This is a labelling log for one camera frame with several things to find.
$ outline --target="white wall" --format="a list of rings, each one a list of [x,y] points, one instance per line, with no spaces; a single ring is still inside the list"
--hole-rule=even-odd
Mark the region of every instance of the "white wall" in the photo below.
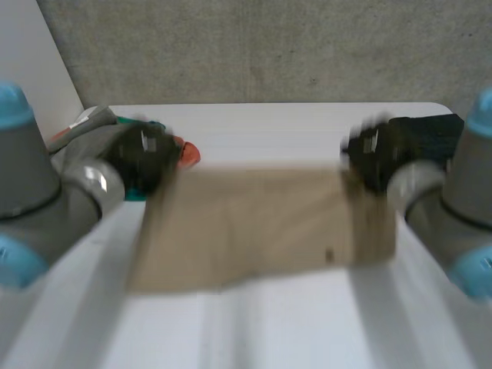
[[[0,0],[1,80],[22,87],[45,140],[82,112],[36,0]]]

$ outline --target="gray robot arm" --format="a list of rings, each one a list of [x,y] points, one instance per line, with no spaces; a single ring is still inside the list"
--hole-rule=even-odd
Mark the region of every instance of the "gray robot arm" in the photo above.
[[[377,137],[375,131],[361,142]],[[390,145],[392,152],[399,144]],[[381,167],[361,147],[351,163],[364,177],[367,167],[373,165],[376,172]],[[447,175],[430,161],[410,161],[390,172],[389,203],[449,279],[470,298],[492,297],[492,89],[477,99]]]
[[[52,167],[22,90],[0,85],[0,285],[23,288],[44,274],[125,198],[104,161]]]

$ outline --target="gray fabric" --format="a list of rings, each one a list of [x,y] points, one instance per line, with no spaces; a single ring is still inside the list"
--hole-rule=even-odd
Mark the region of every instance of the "gray fabric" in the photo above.
[[[436,101],[464,117],[492,84],[490,0],[38,3],[86,107]]]
[[[52,164],[61,173],[72,162],[84,158],[96,158],[107,147],[114,136],[131,127],[130,125],[105,125],[72,140],[65,148],[52,156]]]

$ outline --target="tan cloth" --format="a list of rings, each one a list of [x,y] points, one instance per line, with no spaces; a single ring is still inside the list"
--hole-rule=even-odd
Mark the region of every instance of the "tan cloth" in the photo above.
[[[384,261],[394,243],[393,212],[347,172],[185,171],[148,200],[128,286],[189,291]]]

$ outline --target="gray wall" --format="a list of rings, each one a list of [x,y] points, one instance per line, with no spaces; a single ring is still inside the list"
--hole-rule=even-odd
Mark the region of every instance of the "gray wall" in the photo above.
[[[491,0],[38,0],[85,106],[436,101],[492,85]]]

